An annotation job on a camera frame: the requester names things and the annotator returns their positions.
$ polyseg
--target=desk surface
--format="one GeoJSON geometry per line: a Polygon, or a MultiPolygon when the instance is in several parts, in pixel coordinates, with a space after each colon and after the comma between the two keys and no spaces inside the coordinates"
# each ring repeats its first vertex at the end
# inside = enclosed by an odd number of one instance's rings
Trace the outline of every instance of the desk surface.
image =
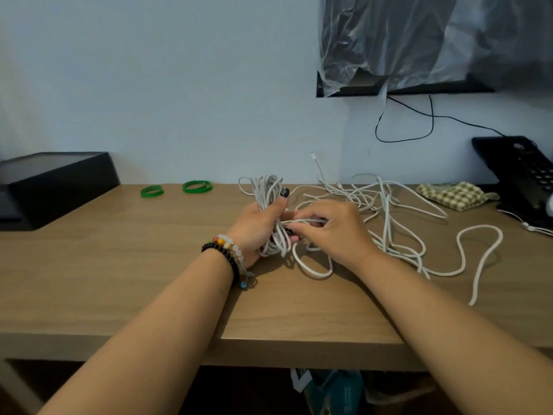
{"type": "MultiPolygon", "coordinates": [[[[202,195],[166,185],[142,199],[142,186],[115,188],[35,232],[0,232],[0,357],[85,360],[132,319],[233,222],[252,198],[236,185],[202,195]]],[[[299,193],[308,188],[300,188],[299,193]]],[[[418,203],[407,192],[402,202],[418,203]]],[[[291,203],[298,202],[297,193],[291,203]]],[[[505,235],[480,280],[475,310],[547,354],[553,351],[553,239],[530,233],[488,204],[450,218],[399,209],[396,219],[426,243],[427,267],[457,269],[455,236],[492,224],[505,235]]],[[[382,219],[370,222],[382,230],[382,219]]],[[[468,302],[474,271],[492,230],[464,236],[466,271],[432,281],[468,302]]],[[[396,239],[413,244],[396,233],[396,239]]],[[[322,269],[326,257],[306,262],[322,269]]],[[[205,363],[275,367],[418,370],[422,365],[378,304],[345,268],[308,278],[290,257],[262,260],[255,288],[233,290],[205,363]]]]}

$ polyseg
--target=black telephone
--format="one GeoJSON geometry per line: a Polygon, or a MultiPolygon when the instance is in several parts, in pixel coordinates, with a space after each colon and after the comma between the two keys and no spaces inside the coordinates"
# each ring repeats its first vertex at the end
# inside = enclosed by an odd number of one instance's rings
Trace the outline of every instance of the black telephone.
{"type": "Polygon", "coordinates": [[[501,205],[534,224],[553,223],[553,163],[526,137],[475,137],[472,146],[499,179],[501,205]]]}

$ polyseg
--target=checkered pouch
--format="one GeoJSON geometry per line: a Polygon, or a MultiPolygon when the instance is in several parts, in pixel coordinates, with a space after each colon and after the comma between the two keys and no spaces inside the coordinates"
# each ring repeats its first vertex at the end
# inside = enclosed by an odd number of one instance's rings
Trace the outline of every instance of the checkered pouch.
{"type": "Polygon", "coordinates": [[[459,184],[419,185],[416,191],[425,198],[456,211],[464,211],[482,205],[486,201],[499,201],[499,195],[485,193],[468,182],[459,184]]]}

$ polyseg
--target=black wire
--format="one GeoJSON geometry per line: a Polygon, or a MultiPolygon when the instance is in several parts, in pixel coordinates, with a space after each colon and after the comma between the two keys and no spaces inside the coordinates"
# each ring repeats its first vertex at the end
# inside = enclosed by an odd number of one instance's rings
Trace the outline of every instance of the black wire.
{"type": "MultiPolygon", "coordinates": [[[[394,102],[397,102],[397,100],[395,99],[392,99],[391,97],[388,96],[388,99],[390,100],[393,100],[394,102]]],[[[427,113],[423,113],[423,115],[426,115],[426,116],[432,116],[432,128],[430,128],[430,132],[428,134],[426,134],[425,136],[423,137],[419,137],[419,138],[408,138],[408,139],[405,139],[405,140],[396,140],[396,141],[384,141],[384,140],[381,140],[380,138],[378,138],[378,124],[380,123],[380,120],[382,119],[382,116],[384,115],[384,112],[385,110],[382,111],[382,113],[380,114],[380,117],[378,118],[378,122],[377,122],[377,126],[374,127],[374,136],[377,137],[377,140],[379,140],[381,143],[402,143],[404,141],[413,141],[413,140],[420,140],[420,139],[423,139],[423,138],[426,138],[428,137],[430,134],[432,134],[432,131],[434,131],[434,106],[432,105],[432,97],[430,97],[430,95],[428,95],[428,99],[430,100],[430,113],[431,115],[428,115],[427,113]]]]}
{"type": "MultiPolygon", "coordinates": [[[[460,120],[460,119],[457,119],[457,118],[453,118],[452,116],[447,116],[447,115],[434,115],[434,110],[432,108],[432,97],[430,97],[430,95],[428,95],[428,99],[430,99],[430,108],[431,108],[431,113],[428,114],[428,113],[424,113],[424,112],[421,112],[421,111],[417,111],[415,108],[412,108],[411,106],[407,105],[407,104],[404,104],[403,102],[400,102],[390,96],[387,96],[388,99],[390,99],[391,101],[395,102],[395,103],[399,103],[403,106],[405,106],[407,109],[410,109],[412,110],[413,112],[417,112],[417,113],[420,113],[421,115],[425,115],[425,116],[430,116],[432,117],[432,130],[434,129],[434,118],[449,118],[449,119],[453,119],[453,120],[456,120],[457,122],[460,122],[461,124],[465,124],[465,125],[469,125],[470,127],[476,127],[476,128],[482,128],[482,129],[488,129],[490,131],[494,131],[496,134],[499,134],[501,135],[502,137],[507,137],[507,135],[497,131],[496,129],[493,129],[493,128],[490,128],[490,127],[484,127],[482,125],[476,125],[476,124],[470,124],[468,122],[465,122],[464,120],[460,120]]],[[[405,139],[405,140],[397,140],[397,141],[383,141],[381,140],[380,138],[378,138],[378,135],[377,135],[377,129],[378,129],[378,124],[380,123],[380,120],[382,119],[382,116],[384,115],[384,112],[382,112],[382,114],[380,115],[380,118],[378,118],[378,123],[377,123],[377,126],[375,127],[374,129],[374,135],[376,135],[377,139],[383,143],[401,143],[403,141],[412,141],[412,140],[420,140],[422,138],[426,138],[428,137],[432,131],[430,131],[428,134],[426,134],[424,137],[419,137],[419,138],[409,138],[409,139],[405,139]]]]}

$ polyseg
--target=hand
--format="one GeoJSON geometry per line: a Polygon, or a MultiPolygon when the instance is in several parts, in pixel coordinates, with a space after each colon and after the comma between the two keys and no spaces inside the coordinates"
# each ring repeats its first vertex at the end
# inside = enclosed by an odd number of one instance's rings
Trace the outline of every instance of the hand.
{"type": "MultiPolygon", "coordinates": [[[[283,189],[280,196],[263,211],[259,210],[257,202],[253,202],[244,208],[234,225],[228,230],[227,236],[238,245],[244,255],[246,268],[252,266],[259,259],[259,248],[263,246],[273,234],[274,224],[277,218],[281,221],[291,220],[293,211],[286,211],[288,204],[287,188],[283,189]]],[[[299,241],[299,236],[291,236],[292,243],[299,241]]]]}
{"type": "Polygon", "coordinates": [[[379,252],[363,224],[359,209],[352,202],[320,200],[295,211],[294,220],[300,218],[327,219],[328,223],[323,227],[319,223],[297,222],[288,224],[288,228],[301,237],[307,237],[333,260],[355,273],[368,254],[379,252]]]}

